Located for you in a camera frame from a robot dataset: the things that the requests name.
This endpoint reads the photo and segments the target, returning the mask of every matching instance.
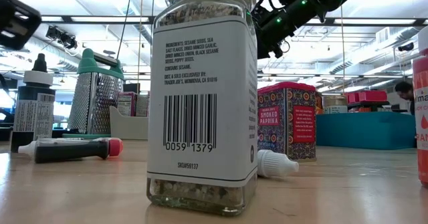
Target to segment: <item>teal grater handle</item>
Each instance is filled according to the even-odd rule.
[[[104,68],[98,67],[97,62],[110,66],[110,69],[106,70]],[[120,68],[119,60],[109,60],[108,57],[104,57],[98,53],[94,53],[92,49],[87,48],[83,51],[82,60],[80,60],[78,67],[78,74],[94,72],[100,74],[107,74],[109,76],[124,80],[123,71]]]

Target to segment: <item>person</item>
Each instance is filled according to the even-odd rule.
[[[415,115],[415,97],[413,96],[413,86],[407,82],[399,82],[395,86],[395,92],[404,100],[410,101],[410,113]]]

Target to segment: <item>white cap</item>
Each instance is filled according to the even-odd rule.
[[[284,154],[272,150],[257,152],[257,174],[262,177],[285,177],[289,173],[298,172],[299,163],[291,161]]]
[[[428,55],[428,27],[424,27],[417,34],[417,42],[418,42],[419,53],[421,55]]]
[[[18,147],[18,153],[28,154],[33,158],[36,146],[37,146],[37,141],[31,141],[31,143],[27,144],[26,146]]]
[[[52,86],[54,84],[54,77],[45,72],[29,70],[24,72],[23,81],[24,83],[38,83]]]

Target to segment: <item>red bottle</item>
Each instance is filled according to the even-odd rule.
[[[419,180],[428,188],[428,28],[418,34],[419,53],[425,57],[413,62],[413,96],[417,138]]]

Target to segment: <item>white label on bottle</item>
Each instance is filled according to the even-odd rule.
[[[428,150],[428,87],[415,88],[416,139],[419,150]]]
[[[148,177],[242,187],[257,170],[257,48],[229,16],[153,38]]]
[[[348,113],[348,106],[328,106],[324,108],[325,114],[343,114]]]
[[[34,132],[33,140],[52,138],[55,95],[37,95],[37,100],[19,100],[15,111],[14,132]]]

